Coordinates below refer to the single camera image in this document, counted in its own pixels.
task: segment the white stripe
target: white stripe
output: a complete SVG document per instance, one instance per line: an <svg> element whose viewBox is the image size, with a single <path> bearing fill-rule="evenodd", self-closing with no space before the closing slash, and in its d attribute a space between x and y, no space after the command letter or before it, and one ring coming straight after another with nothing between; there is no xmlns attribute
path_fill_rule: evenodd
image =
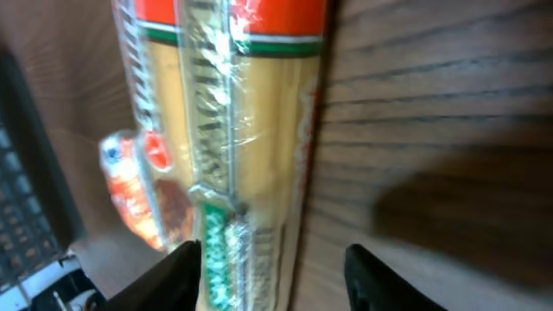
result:
<svg viewBox="0 0 553 311"><path fill-rule="evenodd" d="M162 24L158 22L147 22L147 21L138 21L138 26L147 28L147 29L155 29L155 30L161 30L161 31L167 31L170 33L178 33L179 28L174 25L168 25L168 24Z"/></svg>
<svg viewBox="0 0 553 311"><path fill-rule="evenodd" d="M245 38L254 42L268 43L316 43L322 41L321 35L287 36L287 35L246 35Z"/></svg>

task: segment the table surface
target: table surface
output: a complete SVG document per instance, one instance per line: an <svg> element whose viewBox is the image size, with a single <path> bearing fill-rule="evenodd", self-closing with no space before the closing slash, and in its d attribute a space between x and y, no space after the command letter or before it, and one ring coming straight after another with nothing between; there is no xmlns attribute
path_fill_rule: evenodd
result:
<svg viewBox="0 0 553 311"><path fill-rule="evenodd" d="M346 310L361 243L451 310L551 309L553 3L342 0L299 255L295 310ZM110 297L161 255L119 220L97 143L132 128L109 1L4 0L21 62Z"/></svg>

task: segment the food packaging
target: food packaging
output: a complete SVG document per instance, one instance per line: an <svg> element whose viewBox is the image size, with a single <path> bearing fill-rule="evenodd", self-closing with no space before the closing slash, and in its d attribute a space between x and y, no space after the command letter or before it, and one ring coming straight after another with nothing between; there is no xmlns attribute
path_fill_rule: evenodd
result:
<svg viewBox="0 0 553 311"><path fill-rule="evenodd" d="M199 310L285 310L326 1L113 4L137 130L108 136L100 156L125 224L160 251L201 241ZM114 194L121 175L144 208Z"/></svg>

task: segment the green label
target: green label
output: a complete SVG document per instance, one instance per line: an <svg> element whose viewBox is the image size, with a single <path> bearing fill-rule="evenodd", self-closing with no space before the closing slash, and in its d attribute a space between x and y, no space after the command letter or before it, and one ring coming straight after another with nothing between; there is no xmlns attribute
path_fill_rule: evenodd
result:
<svg viewBox="0 0 553 311"><path fill-rule="evenodd" d="M209 203L202 203L204 211L204 281L207 297L212 308L219 311L232 310L231 270L228 262L226 226L228 213Z"/></svg>

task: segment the round red logo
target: round red logo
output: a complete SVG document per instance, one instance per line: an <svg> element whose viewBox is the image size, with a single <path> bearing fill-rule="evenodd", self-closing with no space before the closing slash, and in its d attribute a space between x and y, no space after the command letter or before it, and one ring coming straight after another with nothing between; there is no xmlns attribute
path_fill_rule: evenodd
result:
<svg viewBox="0 0 553 311"><path fill-rule="evenodd" d="M147 131L144 136L144 148L148 162L155 168L166 170L173 165L169 148L161 134L152 130Z"/></svg>

